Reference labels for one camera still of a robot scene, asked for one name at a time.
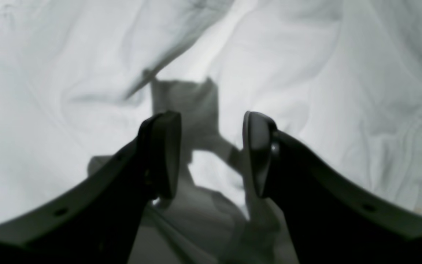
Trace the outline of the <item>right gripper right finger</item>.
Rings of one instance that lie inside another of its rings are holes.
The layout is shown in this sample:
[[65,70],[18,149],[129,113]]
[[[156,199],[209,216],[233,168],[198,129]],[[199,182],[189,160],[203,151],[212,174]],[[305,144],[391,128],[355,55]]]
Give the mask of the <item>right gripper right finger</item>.
[[422,216],[345,179],[268,116],[243,122],[256,195],[283,212],[300,264],[422,264]]

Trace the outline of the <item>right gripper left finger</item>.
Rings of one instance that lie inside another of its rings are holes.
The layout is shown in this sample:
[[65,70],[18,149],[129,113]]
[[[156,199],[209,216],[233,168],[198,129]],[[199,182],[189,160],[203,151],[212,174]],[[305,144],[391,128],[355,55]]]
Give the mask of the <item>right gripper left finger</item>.
[[125,264],[148,202],[174,199],[181,114],[145,120],[94,175],[0,224],[0,264]]

